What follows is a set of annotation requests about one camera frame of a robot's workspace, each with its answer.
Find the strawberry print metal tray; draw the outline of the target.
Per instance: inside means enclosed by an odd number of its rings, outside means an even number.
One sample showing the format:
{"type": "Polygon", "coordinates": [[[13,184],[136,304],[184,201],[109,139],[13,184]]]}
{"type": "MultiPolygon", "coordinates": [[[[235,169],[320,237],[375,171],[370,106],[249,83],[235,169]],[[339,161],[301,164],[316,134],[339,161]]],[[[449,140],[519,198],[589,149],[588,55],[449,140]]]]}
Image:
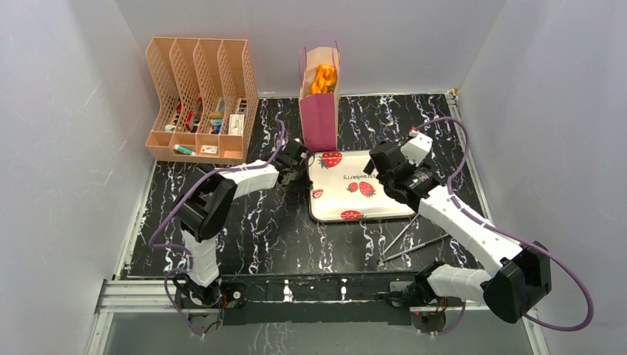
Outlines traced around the strawberry print metal tray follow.
{"type": "Polygon", "coordinates": [[[308,159],[310,216],[321,223],[410,217],[413,210],[388,197],[376,174],[364,173],[369,152],[319,152],[308,159]]]}

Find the pink paper gift bag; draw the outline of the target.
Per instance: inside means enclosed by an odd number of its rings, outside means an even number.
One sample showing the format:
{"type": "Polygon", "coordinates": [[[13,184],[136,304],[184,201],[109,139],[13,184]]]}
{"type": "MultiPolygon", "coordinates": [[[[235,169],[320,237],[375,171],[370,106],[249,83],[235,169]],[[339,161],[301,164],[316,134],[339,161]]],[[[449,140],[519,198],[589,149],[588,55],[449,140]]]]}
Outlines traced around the pink paper gift bag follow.
{"type": "Polygon", "coordinates": [[[338,149],[339,137],[339,75],[340,54],[338,44],[299,51],[299,116],[305,145],[312,152],[338,149]],[[337,69],[338,79],[333,93],[311,94],[310,86],[320,64],[337,69]]]}

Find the orange braided fake bread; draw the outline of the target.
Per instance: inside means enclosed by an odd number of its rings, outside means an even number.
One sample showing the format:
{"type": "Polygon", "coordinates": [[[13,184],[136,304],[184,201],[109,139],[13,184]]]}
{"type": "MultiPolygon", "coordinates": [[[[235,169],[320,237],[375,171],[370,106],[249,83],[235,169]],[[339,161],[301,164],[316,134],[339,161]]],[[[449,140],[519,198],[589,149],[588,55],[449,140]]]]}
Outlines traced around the orange braided fake bread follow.
{"type": "Polygon", "coordinates": [[[311,94],[333,93],[338,79],[337,69],[329,64],[320,64],[316,69],[315,79],[310,86],[311,94]]]}

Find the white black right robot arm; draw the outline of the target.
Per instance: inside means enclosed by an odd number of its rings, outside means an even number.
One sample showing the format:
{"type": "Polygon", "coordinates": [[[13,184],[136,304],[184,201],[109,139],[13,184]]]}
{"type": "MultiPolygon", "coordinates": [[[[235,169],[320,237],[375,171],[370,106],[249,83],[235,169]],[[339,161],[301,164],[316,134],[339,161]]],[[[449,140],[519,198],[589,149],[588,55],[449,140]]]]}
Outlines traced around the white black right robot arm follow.
{"type": "Polygon", "coordinates": [[[501,320],[516,323],[551,290],[550,260],[537,242],[523,246],[492,230],[449,192],[424,162],[431,145],[414,138],[405,145],[381,143],[370,150],[364,171],[375,173],[385,194],[445,230],[479,260],[480,269],[433,262],[405,287],[379,298],[393,306],[434,306],[445,297],[485,304],[501,320]]]}

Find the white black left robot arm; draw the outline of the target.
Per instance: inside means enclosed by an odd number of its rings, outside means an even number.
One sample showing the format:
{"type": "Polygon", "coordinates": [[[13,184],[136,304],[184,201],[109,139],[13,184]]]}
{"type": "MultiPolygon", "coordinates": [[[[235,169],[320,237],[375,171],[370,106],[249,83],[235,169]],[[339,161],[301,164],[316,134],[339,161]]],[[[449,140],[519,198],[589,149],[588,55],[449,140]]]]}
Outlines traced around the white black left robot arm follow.
{"type": "Polygon", "coordinates": [[[187,249],[188,270],[173,279],[177,290],[195,305],[216,306],[221,298],[217,264],[217,235],[223,230],[233,202],[278,186],[287,186],[305,173],[309,150],[297,139],[286,141],[267,160],[221,169],[201,169],[209,175],[174,215],[187,249]]]}

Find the white medicine box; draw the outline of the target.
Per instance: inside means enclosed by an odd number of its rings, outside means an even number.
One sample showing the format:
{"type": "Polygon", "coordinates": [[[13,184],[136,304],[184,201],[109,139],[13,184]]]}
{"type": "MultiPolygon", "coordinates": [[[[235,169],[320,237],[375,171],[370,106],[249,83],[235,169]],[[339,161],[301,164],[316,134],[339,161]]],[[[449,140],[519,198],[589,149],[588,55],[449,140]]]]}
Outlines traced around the white medicine box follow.
{"type": "Polygon", "coordinates": [[[232,114],[228,120],[228,134],[242,136],[244,133],[245,115],[232,114]]]}

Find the small white card box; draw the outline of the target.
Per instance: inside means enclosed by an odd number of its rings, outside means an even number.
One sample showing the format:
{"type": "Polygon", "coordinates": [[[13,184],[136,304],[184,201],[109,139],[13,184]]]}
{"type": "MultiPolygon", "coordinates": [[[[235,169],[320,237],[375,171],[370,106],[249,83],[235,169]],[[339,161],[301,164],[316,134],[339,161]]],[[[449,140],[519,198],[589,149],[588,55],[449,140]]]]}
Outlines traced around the small white card box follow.
{"type": "Polygon", "coordinates": [[[219,151],[218,146],[202,145],[200,147],[199,153],[201,155],[217,155],[218,151],[219,151]]]}

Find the peach plastic file organizer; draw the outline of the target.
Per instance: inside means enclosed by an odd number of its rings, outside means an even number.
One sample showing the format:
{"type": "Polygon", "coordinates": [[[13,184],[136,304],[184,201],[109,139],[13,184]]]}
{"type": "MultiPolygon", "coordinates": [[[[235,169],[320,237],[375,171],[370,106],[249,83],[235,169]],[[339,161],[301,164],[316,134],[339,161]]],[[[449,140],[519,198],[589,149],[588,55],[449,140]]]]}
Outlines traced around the peach plastic file organizer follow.
{"type": "Polygon", "coordinates": [[[259,103],[248,41],[154,37],[146,59],[160,104],[146,141],[155,160],[245,162],[259,103]],[[232,114],[245,115],[242,136],[228,134],[232,114]],[[177,154],[175,144],[196,155],[177,154]],[[202,145],[218,146],[218,154],[201,155],[202,145]]]}

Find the green white tube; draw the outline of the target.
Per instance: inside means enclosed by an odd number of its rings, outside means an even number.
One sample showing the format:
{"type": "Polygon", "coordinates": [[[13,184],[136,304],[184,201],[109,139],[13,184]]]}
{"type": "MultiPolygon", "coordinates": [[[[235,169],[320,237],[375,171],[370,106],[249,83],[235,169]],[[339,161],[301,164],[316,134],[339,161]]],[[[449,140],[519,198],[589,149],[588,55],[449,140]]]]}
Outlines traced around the green white tube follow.
{"type": "Polygon", "coordinates": [[[184,145],[180,145],[180,144],[175,144],[173,146],[173,150],[177,153],[177,154],[181,154],[181,155],[189,155],[189,156],[195,156],[196,152],[193,149],[190,149],[184,145]]]}

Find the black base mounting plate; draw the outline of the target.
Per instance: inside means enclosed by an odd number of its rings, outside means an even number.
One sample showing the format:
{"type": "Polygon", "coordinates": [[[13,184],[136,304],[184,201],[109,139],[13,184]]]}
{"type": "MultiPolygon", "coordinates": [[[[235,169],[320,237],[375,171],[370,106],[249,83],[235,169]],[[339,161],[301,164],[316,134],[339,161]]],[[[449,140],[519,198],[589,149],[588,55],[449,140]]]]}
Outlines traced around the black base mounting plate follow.
{"type": "Polygon", "coordinates": [[[175,276],[174,303],[187,316],[215,314],[221,325],[271,322],[384,322],[425,333],[445,329],[458,298],[419,295],[414,271],[225,275],[207,287],[175,276]]]}

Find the aluminium frame rail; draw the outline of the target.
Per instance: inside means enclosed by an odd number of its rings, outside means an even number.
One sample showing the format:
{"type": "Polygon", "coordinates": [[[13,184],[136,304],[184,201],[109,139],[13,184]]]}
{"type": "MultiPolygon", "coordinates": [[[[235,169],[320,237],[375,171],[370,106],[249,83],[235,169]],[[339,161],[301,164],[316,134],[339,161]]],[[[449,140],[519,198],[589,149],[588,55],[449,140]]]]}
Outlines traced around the aluminium frame rail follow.
{"type": "MultiPolygon", "coordinates": [[[[348,280],[288,279],[252,280],[248,285],[238,281],[222,284],[227,309],[242,309],[253,305],[352,305],[374,303],[373,294],[366,291],[367,283],[359,280],[354,287],[348,280]]],[[[106,281],[96,310],[100,312],[176,312],[184,314],[216,313],[219,303],[198,305],[185,298],[172,283],[162,280],[106,281]]]]}

